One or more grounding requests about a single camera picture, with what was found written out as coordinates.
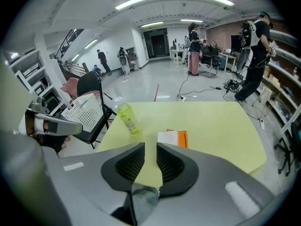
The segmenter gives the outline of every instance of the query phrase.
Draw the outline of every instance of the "white pillar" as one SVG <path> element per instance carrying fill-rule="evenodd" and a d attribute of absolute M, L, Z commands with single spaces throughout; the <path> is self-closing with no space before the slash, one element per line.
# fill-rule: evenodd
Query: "white pillar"
<path fill-rule="evenodd" d="M 71 99 L 70 96 L 60 90 L 63 84 L 66 83 L 66 79 L 60 69 L 60 66 L 58 65 L 57 60 L 50 59 L 48 55 L 43 31 L 37 31 L 35 33 L 34 43 L 36 45 L 36 49 L 40 50 L 40 59 L 46 68 L 46 73 L 51 83 L 55 86 L 55 90 L 60 95 L 61 99 L 68 104 Z"/>

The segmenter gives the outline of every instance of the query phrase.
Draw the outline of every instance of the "door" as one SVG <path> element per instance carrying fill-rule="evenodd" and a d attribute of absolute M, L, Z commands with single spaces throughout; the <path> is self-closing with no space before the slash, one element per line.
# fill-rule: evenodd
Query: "door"
<path fill-rule="evenodd" d="M 164 41 L 163 34 L 152 36 L 151 42 L 152 42 L 152 47 L 153 47 L 155 57 L 160 57 L 160 56 L 166 55 L 165 41 Z"/>

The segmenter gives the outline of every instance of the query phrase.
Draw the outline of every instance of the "plastic bottle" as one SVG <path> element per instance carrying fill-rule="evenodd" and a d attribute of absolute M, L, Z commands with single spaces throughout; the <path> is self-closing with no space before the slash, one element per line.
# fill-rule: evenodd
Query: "plastic bottle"
<path fill-rule="evenodd" d="M 117 97 L 115 99 L 115 103 L 117 105 L 117 115 L 124 122 L 128 130 L 132 135 L 137 135 L 140 133 L 140 129 L 138 128 L 138 122 L 133 113 L 132 107 L 124 103 L 122 97 Z"/>
<path fill-rule="evenodd" d="M 293 76 L 297 73 L 297 67 L 293 70 Z"/>

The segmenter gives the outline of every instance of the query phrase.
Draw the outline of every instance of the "black chair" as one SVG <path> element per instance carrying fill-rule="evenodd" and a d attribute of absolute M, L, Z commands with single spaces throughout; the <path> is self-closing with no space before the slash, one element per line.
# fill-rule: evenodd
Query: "black chair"
<path fill-rule="evenodd" d="M 280 144 L 276 144 L 274 146 L 274 149 L 276 150 L 277 148 L 279 148 L 282 152 L 284 152 L 285 155 L 285 160 L 283 162 L 282 168 L 278 169 L 278 174 L 281 174 L 281 172 L 283 171 L 285 165 L 287 164 L 288 166 L 288 172 L 285 173 L 286 176 L 288 176 L 291 173 L 291 166 L 293 164 L 293 161 L 295 160 L 295 158 L 298 161 L 301 161 L 301 140 L 300 140 L 300 136 L 299 136 L 299 132 L 300 132 L 300 125 L 297 126 L 297 124 L 295 122 L 292 122 L 291 124 L 291 145 L 290 148 L 287 147 L 285 141 L 283 140 L 283 138 L 281 138 L 279 140 L 279 143 L 283 142 L 283 146 Z"/>
<path fill-rule="evenodd" d="M 103 127 L 106 125 L 107 129 L 109 128 L 108 118 L 112 114 L 116 115 L 116 113 L 113 112 L 113 110 L 106 106 L 103 102 L 102 84 L 99 73 L 95 71 L 90 71 L 84 74 L 82 77 L 80 77 L 79 82 L 77 84 L 77 94 L 78 96 L 82 96 L 83 94 L 94 90 L 98 90 L 100 93 L 100 100 L 103 108 L 103 116 L 91 132 L 82 131 L 80 134 L 74 135 L 79 140 L 91 144 L 93 149 L 95 149 L 93 142 L 96 141 Z"/>
<path fill-rule="evenodd" d="M 203 72 L 200 74 L 205 75 L 204 73 L 209 73 L 205 76 L 210 77 L 212 68 L 214 67 L 216 69 L 216 73 L 214 75 L 217 75 L 220 67 L 220 58 L 218 57 L 217 49 L 204 46 L 202 47 L 202 54 L 201 63 L 208 65 L 207 67 L 210 68 L 210 72 Z"/>

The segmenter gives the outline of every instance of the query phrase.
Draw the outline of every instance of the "desk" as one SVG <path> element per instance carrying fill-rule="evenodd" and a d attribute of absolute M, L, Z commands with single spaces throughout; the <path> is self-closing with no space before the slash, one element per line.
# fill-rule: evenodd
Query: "desk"
<path fill-rule="evenodd" d="M 171 60 L 174 60 L 174 54 L 175 53 L 176 53 L 176 58 L 177 58 L 177 69 L 178 69 L 179 68 L 178 53 L 184 53 L 184 50 L 171 50 L 170 51 Z"/>
<path fill-rule="evenodd" d="M 145 164 L 136 182 L 160 187 L 162 174 L 156 163 L 159 131 L 186 130 L 192 150 L 222 157 L 246 173 L 254 172 L 266 161 L 257 131 L 236 102 L 143 102 L 129 103 L 143 132 L 131 136 L 116 117 L 97 151 L 131 143 L 145 142 Z"/>
<path fill-rule="evenodd" d="M 226 57 L 226 64 L 225 64 L 225 69 L 224 69 L 224 71 L 227 70 L 228 58 L 234 59 L 234 60 L 233 60 L 233 66 L 232 66 L 232 68 L 231 68 L 231 70 L 233 71 L 233 70 L 234 70 L 234 67 L 235 67 L 236 57 L 231 56 L 231 55 L 226 55 L 226 54 L 223 54 L 223 53 L 219 53 L 219 54 L 222 55 L 222 56 L 224 56 L 224 57 Z"/>

